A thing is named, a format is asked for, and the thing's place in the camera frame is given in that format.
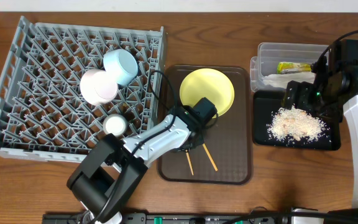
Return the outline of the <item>wooden chopstick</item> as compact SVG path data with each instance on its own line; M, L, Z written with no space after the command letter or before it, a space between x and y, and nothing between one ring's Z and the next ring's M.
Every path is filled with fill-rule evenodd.
M190 153L189 153L188 149L185 151L185 154L186 154L188 165L189 165L189 168L190 168L190 171L191 171L191 175L194 175L193 166L192 166L192 163L191 163Z
M203 146L203 149L204 149L204 151L205 151L205 153L206 153L211 165L213 166L214 170L217 172L218 168L217 168L216 163L215 163L214 159L212 158L212 156L211 156L206 144L203 143L202 146Z

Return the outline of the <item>yellow round plate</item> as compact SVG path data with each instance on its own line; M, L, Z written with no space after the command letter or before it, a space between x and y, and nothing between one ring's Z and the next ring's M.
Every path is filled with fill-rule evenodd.
M214 104L218 115L226 113L234 102L234 86L230 79L218 70L201 68L190 72L180 85L183 105L194 107L202 98Z

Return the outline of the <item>white napkin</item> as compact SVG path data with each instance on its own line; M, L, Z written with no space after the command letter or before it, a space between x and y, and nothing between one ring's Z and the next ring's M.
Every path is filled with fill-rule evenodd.
M263 79L264 85L270 85L275 88L286 88L291 81L313 83L315 73L300 72L300 73L286 73L286 74L271 74Z

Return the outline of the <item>green snack wrapper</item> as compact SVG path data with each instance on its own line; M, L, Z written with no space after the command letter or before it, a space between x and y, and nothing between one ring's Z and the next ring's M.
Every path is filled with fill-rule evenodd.
M279 74L301 73L310 71L311 65L308 63L279 62L277 65L277 73Z

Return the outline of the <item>small white cup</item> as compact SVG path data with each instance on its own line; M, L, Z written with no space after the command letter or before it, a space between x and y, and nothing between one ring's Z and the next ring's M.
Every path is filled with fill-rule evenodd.
M103 121L103 131L106 134L113 134L115 137L123 135L127 130L128 122L120 114L111 114Z

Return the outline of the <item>blue bowl with rice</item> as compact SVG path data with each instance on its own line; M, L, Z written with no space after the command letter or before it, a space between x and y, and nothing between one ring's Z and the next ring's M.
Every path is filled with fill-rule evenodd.
M138 74L135 57L124 49L117 49L104 54L103 66L112 75L117 84L127 86Z

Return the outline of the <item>pink bowl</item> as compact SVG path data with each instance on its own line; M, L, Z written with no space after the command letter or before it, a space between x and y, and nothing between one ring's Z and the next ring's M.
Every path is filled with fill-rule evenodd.
M109 103L116 97L118 90L115 79L105 70L88 70L80 80L81 95L93 106Z

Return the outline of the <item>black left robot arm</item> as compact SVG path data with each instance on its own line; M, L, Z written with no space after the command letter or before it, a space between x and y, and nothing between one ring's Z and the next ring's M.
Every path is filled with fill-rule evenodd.
M175 105L161 123L142 134L124 139L105 135L67 181L90 223L112 221L159 157L201 144L203 131L217 113L214 104L202 98L194 106Z

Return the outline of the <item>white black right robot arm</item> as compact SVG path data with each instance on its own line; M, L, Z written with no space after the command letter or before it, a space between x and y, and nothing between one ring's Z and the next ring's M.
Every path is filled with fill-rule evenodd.
M334 41L312 66L313 83L290 81L282 106L330 122L347 121L354 168L352 207L358 208L358 40Z

